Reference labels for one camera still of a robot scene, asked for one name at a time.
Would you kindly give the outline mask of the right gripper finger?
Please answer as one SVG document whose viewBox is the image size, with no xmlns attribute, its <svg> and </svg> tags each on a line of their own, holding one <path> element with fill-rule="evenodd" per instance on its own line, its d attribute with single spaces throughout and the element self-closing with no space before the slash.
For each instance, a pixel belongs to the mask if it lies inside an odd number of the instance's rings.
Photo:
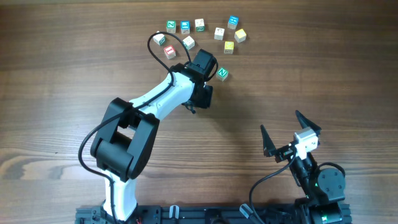
<svg viewBox="0 0 398 224">
<path fill-rule="evenodd" d="M 321 127 L 319 127 L 317 124 L 314 122 L 310 121 L 308 118 L 306 118 L 299 110 L 295 111 L 295 115 L 302 127 L 302 129 L 305 128 L 311 128 L 314 130 L 315 134 L 320 134 L 321 133 Z"/>
<path fill-rule="evenodd" d="M 275 155 L 276 147 L 263 124 L 260 125 L 260 129 L 262 134 L 264 156 L 272 157 Z"/>
</svg>

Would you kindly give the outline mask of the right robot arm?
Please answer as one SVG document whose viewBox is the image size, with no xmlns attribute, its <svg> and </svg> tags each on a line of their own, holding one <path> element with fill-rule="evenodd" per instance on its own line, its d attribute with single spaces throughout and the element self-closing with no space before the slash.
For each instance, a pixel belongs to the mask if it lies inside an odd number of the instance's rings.
<svg viewBox="0 0 398 224">
<path fill-rule="evenodd" d="M 332 162 L 317 164 L 312 151 L 320 144 L 322 129 L 301 112 L 296 111 L 295 115 L 302 129 L 294 133 L 292 142 L 280 148 L 275 147 L 261 125 L 264 155 L 274 157 L 277 163 L 287 161 L 287 164 L 259 182 L 289 169 L 305 196 L 292 204 L 270 205 L 259 218 L 265 223 L 351 223 L 349 205 L 343 203 L 344 168 Z"/>
</svg>

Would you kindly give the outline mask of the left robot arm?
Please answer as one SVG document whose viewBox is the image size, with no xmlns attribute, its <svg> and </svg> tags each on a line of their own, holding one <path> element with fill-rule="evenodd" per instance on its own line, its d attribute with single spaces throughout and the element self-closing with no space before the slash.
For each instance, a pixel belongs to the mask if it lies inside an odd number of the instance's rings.
<svg viewBox="0 0 398 224">
<path fill-rule="evenodd" d="M 148 163 L 160 122 L 180 105 L 191 112 L 209 108 L 213 88 L 207 81 L 217 68 L 216 58 L 201 49 L 192 62 L 171 67 L 145 95 L 109 104 L 90 149 L 107 184 L 100 206 L 103 223 L 131 221 L 137 210 L 136 179 Z"/>
</svg>

